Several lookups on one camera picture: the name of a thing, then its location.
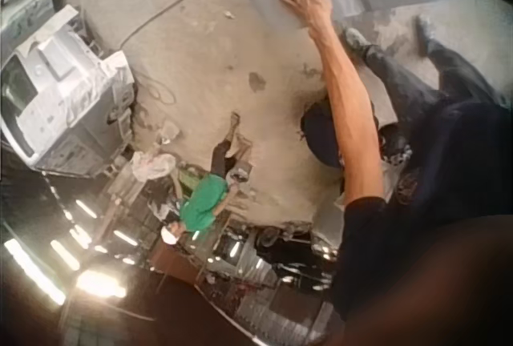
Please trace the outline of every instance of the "stained floor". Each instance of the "stained floor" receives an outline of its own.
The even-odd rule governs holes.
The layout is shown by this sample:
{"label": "stained floor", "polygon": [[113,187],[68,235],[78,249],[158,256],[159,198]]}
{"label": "stained floor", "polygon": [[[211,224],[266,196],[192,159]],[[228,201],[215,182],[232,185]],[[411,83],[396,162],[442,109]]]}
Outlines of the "stained floor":
{"label": "stained floor", "polygon": [[[232,110],[254,143],[251,197],[244,217],[279,224],[311,219],[340,175],[320,164],[299,134],[306,105],[323,96],[321,63],[307,33],[279,34],[249,0],[67,0],[80,6],[106,49],[123,48],[139,83],[135,145],[148,148],[169,121],[180,129],[166,146],[209,168]],[[436,87],[417,55],[412,17],[429,14],[439,39],[467,57],[495,88],[513,88],[513,10],[499,0],[458,0],[346,19],[372,42]],[[395,116],[380,81],[360,67],[380,124]]]}

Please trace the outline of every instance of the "white cap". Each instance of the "white cap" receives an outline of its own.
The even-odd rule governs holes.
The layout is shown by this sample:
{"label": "white cap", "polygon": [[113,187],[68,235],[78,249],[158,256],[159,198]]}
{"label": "white cap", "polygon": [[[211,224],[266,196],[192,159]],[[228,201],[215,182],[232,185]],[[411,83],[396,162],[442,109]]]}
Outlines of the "white cap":
{"label": "white cap", "polygon": [[178,238],[176,238],[165,226],[163,226],[162,230],[160,230],[160,235],[162,236],[162,240],[167,244],[173,245],[178,242]]}

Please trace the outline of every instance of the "sleeve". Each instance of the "sleeve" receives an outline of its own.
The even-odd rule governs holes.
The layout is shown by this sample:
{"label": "sleeve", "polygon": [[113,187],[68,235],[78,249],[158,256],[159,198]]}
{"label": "sleeve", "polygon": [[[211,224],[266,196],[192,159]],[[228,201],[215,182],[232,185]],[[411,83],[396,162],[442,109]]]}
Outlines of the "sleeve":
{"label": "sleeve", "polygon": [[332,285],[333,306],[343,320],[369,296],[382,272],[386,239],[386,202],[378,197],[354,200],[345,208],[345,226]]}

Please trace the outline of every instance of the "cable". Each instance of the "cable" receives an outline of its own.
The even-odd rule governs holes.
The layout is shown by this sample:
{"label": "cable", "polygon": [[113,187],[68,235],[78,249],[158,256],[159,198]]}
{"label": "cable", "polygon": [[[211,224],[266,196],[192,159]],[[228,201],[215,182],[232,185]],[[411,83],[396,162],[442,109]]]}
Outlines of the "cable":
{"label": "cable", "polygon": [[122,42],[119,44],[119,49],[122,50],[123,46],[127,44],[127,42],[136,34],[139,33],[145,26],[147,26],[149,23],[153,22],[155,19],[157,19],[160,15],[165,13],[168,10],[171,10],[172,8],[178,6],[181,2],[184,0],[175,0],[173,3],[171,3],[169,6],[165,7],[163,10],[157,12],[155,15],[151,16],[146,22],[135,28]]}

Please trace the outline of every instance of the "sneaker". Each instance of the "sneaker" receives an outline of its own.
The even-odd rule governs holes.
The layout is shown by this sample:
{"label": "sneaker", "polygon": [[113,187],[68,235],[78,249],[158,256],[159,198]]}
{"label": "sneaker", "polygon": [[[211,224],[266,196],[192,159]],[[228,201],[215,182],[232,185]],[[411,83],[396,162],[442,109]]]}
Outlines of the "sneaker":
{"label": "sneaker", "polygon": [[370,46],[370,42],[355,28],[344,29],[344,39],[349,48],[361,57]]}
{"label": "sneaker", "polygon": [[415,17],[415,26],[417,28],[418,52],[421,56],[427,56],[427,45],[431,39],[434,39],[433,25],[426,15]]}

